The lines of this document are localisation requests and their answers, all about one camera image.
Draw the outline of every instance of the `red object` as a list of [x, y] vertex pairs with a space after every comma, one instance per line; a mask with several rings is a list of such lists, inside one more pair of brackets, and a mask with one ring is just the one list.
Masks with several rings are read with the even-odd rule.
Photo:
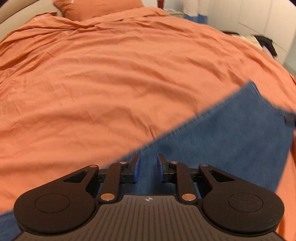
[[157, 0], [157, 7], [163, 9], [164, 2], [165, 0]]

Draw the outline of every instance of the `metal pin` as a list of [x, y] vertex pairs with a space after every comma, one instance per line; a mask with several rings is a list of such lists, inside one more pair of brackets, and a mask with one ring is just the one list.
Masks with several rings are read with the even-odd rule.
[[115, 195], [112, 193], [104, 193], [101, 195], [101, 199], [104, 201], [112, 201], [115, 198]]
[[196, 196], [194, 194], [191, 193], [186, 193], [182, 195], [182, 199], [185, 201], [193, 201], [196, 199]]

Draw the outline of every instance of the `orange bed sheet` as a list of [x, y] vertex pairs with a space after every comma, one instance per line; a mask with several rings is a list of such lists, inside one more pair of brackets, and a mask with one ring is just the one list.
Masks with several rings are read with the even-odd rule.
[[[161, 9], [29, 21], [0, 43], [0, 213], [32, 188], [110, 164], [249, 80], [296, 112], [296, 80], [279, 63]], [[288, 241], [296, 240], [295, 160], [294, 141], [277, 190], [278, 232]]]

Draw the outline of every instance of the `blue jeans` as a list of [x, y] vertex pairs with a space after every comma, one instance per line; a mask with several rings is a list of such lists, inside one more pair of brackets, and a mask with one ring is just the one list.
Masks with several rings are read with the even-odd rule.
[[[207, 112], [156, 139], [120, 161], [140, 153], [138, 183], [123, 185], [124, 194], [173, 194], [174, 185], [160, 182], [156, 156], [198, 168], [212, 165], [232, 175], [275, 191], [293, 140], [294, 128], [274, 108], [253, 82]], [[0, 217], [0, 240], [19, 234], [13, 212]]]

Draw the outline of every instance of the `crosshair logo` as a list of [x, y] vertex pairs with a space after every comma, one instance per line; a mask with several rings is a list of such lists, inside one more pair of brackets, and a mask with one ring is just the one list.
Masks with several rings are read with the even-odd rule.
[[145, 200], [148, 201], [148, 202], [151, 202], [151, 201], [153, 201], [153, 198], [147, 197], [147, 198], [145, 198]]

